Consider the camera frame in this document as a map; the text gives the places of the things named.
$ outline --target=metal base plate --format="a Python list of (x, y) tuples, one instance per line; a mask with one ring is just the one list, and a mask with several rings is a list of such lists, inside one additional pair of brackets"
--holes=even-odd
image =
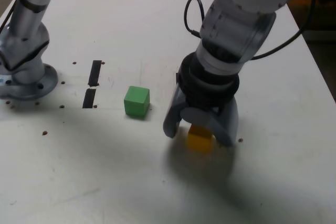
[(16, 83), (12, 76), (0, 76), (0, 98), (11, 98), (15, 100), (34, 100), (52, 92), (58, 82), (56, 70), (48, 65), (45, 66), (45, 75), (36, 83), (22, 85)]

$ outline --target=white table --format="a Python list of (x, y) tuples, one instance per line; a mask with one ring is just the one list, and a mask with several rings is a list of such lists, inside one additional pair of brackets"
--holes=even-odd
[[(40, 105), (1, 102), (1, 224), (336, 223), (336, 106), (302, 37), (243, 68), (234, 156), (187, 153), (186, 123), (164, 135), (175, 73), (198, 44), (186, 1), (51, 1), (43, 59), (66, 84)], [(298, 29), (287, 7), (277, 14), (260, 53)], [(188, 19), (200, 26), (196, 3)], [(93, 60), (106, 64), (98, 108), (84, 110)], [(145, 121), (124, 114), (129, 85), (151, 90)]]

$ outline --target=black ring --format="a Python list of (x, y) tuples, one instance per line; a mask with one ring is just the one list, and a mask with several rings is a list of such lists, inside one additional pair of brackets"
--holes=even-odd
[(21, 4), (23, 4), (24, 7), (31, 10), (33, 13), (43, 12), (48, 7), (48, 5), (35, 5), (28, 0), (20, 0), (20, 2)]
[(237, 74), (230, 76), (218, 76), (216, 74), (207, 72), (197, 57), (193, 57), (190, 62), (191, 73), (201, 79), (202, 81), (212, 85), (226, 85), (235, 80)]
[(225, 91), (209, 90), (200, 87), (190, 76), (190, 64), (196, 53), (191, 53), (182, 61), (180, 70), (178, 72), (179, 86), (185, 94), (187, 102), (195, 107), (223, 107), (230, 101), (239, 88), (239, 76), (236, 75), (232, 81), (232, 85)]

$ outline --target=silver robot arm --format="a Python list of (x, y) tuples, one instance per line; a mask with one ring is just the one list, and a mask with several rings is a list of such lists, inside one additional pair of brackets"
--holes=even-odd
[(179, 123), (200, 125), (219, 144), (233, 147), (238, 126), (234, 95), (239, 72), (260, 49), (288, 0), (214, 0), (201, 26), (201, 41), (182, 62), (163, 130), (174, 137)]
[(43, 64), (49, 33), (41, 22), (51, 0), (16, 0), (9, 25), (0, 33), (0, 97), (32, 100), (57, 84), (57, 73)]

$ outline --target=yellow cube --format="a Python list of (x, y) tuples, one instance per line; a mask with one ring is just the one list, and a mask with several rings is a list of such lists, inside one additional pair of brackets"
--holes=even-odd
[(186, 146), (194, 152), (210, 153), (213, 149), (212, 133), (201, 126), (191, 125)]

